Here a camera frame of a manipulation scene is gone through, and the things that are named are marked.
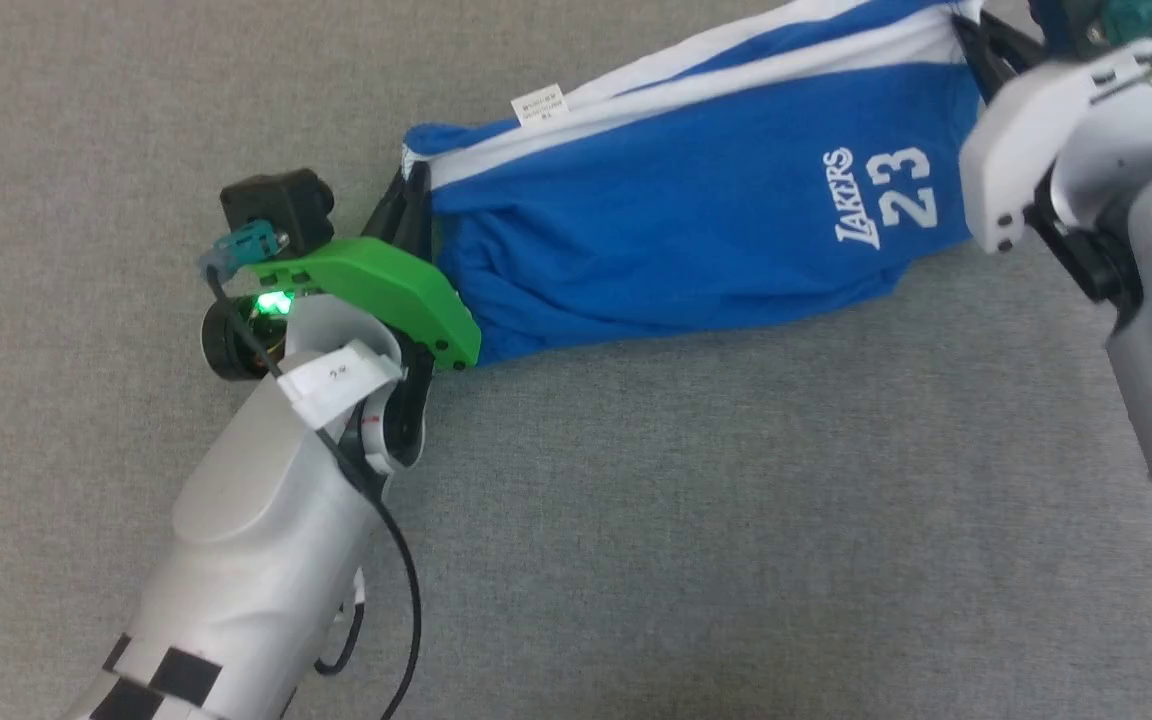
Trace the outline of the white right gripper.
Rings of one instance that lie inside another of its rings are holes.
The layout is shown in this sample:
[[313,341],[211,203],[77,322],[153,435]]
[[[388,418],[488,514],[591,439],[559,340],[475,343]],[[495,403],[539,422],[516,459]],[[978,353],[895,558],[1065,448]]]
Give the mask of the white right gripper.
[[952,28],[990,103],[958,162],[967,223],[984,251],[1020,242],[1026,209],[1089,227],[1115,197],[1152,181],[1151,38],[1029,70],[1047,58],[1043,41],[995,14],[955,14]]

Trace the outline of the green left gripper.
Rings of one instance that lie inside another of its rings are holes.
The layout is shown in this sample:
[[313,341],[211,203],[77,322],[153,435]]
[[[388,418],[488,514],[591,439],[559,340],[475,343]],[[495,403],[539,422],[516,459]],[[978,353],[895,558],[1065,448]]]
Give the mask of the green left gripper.
[[305,258],[276,259],[285,236],[223,236],[200,258],[211,290],[241,270],[260,283],[253,295],[227,293],[204,316],[200,348],[227,381],[259,379],[271,359],[291,354],[291,320],[306,323],[312,304],[342,301],[402,334],[438,369],[477,365],[483,336],[457,291],[433,263],[433,191],[429,162],[416,161],[403,183],[389,183],[367,219],[367,237],[333,240]]

